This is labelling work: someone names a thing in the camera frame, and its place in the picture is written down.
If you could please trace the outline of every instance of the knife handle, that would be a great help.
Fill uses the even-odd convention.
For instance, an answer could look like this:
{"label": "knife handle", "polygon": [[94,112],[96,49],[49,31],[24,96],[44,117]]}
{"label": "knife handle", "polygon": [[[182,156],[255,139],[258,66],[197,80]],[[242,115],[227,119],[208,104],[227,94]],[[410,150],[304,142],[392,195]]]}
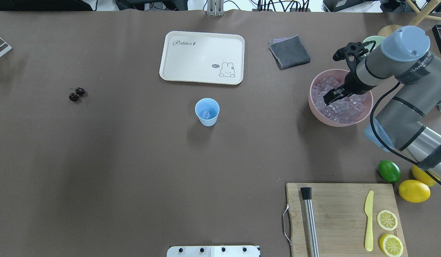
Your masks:
{"label": "knife handle", "polygon": [[372,251],[372,217],[368,216],[368,221],[366,225],[366,235],[365,235],[365,250],[368,252]]}

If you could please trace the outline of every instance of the yellow knife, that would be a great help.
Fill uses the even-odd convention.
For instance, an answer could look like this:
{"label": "yellow knife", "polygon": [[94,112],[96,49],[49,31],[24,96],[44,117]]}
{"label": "yellow knife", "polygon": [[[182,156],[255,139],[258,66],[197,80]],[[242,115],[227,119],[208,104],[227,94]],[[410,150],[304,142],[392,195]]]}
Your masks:
{"label": "yellow knife", "polygon": [[374,192],[370,190],[368,196],[365,201],[365,213],[368,217],[367,225],[366,225],[366,234],[365,234],[365,249],[368,252],[372,251],[372,196]]}

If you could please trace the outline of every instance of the green lime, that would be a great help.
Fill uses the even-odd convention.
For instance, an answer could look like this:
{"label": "green lime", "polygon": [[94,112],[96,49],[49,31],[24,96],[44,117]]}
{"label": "green lime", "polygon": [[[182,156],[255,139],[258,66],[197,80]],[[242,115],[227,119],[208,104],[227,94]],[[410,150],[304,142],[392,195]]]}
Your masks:
{"label": "green lime", "polygon": [[381,161],[378,166],[379,173],[388,182],[398,182],[401,172],[398,166],[391,161]]}

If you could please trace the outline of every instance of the cutting board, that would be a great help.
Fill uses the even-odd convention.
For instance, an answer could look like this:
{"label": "cutting board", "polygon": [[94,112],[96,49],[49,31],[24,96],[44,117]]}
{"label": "cutting board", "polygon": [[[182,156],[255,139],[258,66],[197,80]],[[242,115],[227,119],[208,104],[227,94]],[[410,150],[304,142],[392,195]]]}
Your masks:
{"label": "cutting board", "polygon": [[[408,256],[391,184],[287,183],[292,257],[310,256],[307,247],[309,242],[305,236],[307,235],[305,204],[301,198],[301,187],[312,187],[315,226],[321,257],[384,257],[386,255],[379,247],[379,238],[387,233],[400,238],[404,246],[402,257]],[[372,252],[367,252],[364,248],[367,224],[364,207],[369,190],[374,191]],[[386,231],[377,224],[376,215],[381,210],[389,210],[397,216],[398,226],[394,231]]]}

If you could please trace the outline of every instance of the tabletop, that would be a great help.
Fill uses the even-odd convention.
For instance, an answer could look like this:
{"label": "tabletop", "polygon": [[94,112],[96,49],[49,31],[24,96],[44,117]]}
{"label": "tabletop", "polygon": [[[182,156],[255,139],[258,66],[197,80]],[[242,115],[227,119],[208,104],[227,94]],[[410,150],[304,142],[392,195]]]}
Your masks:
{"label": "tabletop", "polygon": [[[169,246],[221,244],[289,256],[286,183],[384,183],[384,159],[400,166],[402,181],[412,177],[411,164],[363,137],[366,120],[329,127],[308,106],[317,74],[347,69],[332,60],[337,49],[412,18],[0,12],[0,36],[13,47],[0,58],[0,256],[165,256]],[[440,56],[433,25],[419,26]],[[170,31],[242,36],[242,82],[160,78]],[[297,34],[311,62],[280,70],[268,42]],[[375,88],[374,99],[395,83]],[[74,103],[76,87],[87,93]],[[213,127],[193,111],[204,97],[220,105]],[[441,134],[436,108],[424,123]],[[395,196],[410,256],[441,257],[441,187],[419,204]]]}

